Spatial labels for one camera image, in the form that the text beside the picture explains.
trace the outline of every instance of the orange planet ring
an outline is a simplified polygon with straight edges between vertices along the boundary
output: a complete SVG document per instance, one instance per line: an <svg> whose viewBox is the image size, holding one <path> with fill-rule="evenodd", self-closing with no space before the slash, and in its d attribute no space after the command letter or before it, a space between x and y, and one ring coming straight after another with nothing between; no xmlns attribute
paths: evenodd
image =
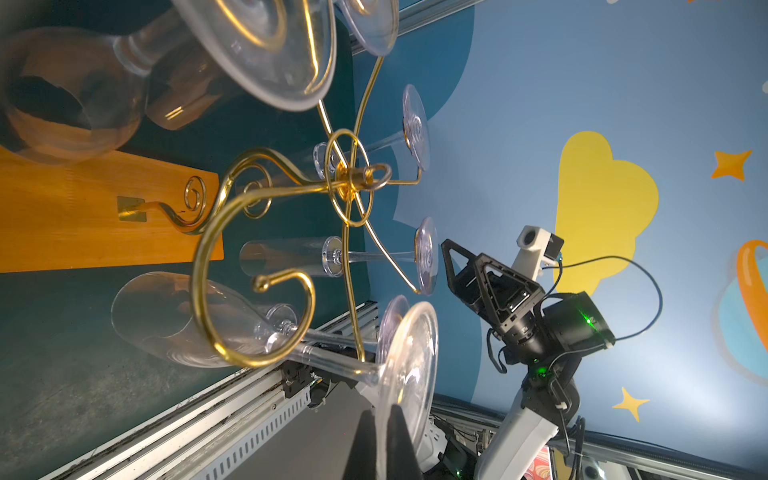
<svg viewBox="0 0 768 480"><path fill-rule="evenodd" d="M736 272L746 311L750 314L760 341L768 350L768 290L757 268L757 247L768 249L768 243L752 240L739 249Z"/></svg>

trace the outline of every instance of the cartoon planet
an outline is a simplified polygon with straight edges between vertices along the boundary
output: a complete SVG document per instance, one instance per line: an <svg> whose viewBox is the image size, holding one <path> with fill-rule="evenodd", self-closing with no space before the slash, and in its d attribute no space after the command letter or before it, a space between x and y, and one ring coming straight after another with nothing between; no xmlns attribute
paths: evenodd
<svg viewBox="0 0 768 480"><path fill-rule="evenodd" d="M768 380L768 257L757 259L768 243L753 240L737 254L737 276L717 311L720 333L730 355L754 375Z"/></svg>

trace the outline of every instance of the orange star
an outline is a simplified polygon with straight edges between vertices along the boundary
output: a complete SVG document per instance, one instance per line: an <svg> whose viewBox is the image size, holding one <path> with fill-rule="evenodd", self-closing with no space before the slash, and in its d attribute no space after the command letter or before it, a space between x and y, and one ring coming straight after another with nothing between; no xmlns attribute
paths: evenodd
<svg viewBox="0 0 768 480"><path fill-rule="evenodd" d="M624 394L624 401L622 403L619 403L614 408L615 409L624 409L629 410L632 413L632 416L634 417L637 422L640 422L640 416L637 414L637 407L643 405L644 403L650 402L650 400L638 400L632 397L632 395L629 394L627 389L624 387L621 387L621 391Z"/></svg>
<svg viewBox="0 0 768 480"><path fill-rule="evenodd" d="M750 157L752 151L745 151L742 154L724 154L721 151L715 152L717 157L717 169L712 174L712 178L725 177L730 175L731 177L738 178L744 181L744 162Z"/></svg>

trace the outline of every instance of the perforated white strip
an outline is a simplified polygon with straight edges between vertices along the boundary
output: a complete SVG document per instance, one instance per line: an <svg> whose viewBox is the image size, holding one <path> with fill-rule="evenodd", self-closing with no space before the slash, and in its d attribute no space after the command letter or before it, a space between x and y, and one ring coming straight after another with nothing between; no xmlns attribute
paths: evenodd
<svg viewBox="0 0 768 480"><path fill-rule="evenodd" d="M248 432L229 451L219 455L208 466L195 474L193 480L221 480L229 475L239 464L243 463L243 460L253 455L285 425L288 425L288 422L304 411L309 402L310 388L307 386L269 418Z"/></svg>

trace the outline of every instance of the gray floor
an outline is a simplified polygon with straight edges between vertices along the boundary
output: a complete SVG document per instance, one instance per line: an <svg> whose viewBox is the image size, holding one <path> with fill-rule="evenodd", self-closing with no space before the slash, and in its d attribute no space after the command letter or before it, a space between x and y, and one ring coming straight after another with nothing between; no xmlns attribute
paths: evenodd
<svg viewBox="0 0 768 480"><path fill-rule="evenodd" d="M302 412L230 473L227 480L340 480L360 413L370 406L360 394L340 383L324 406Z"/></svg>

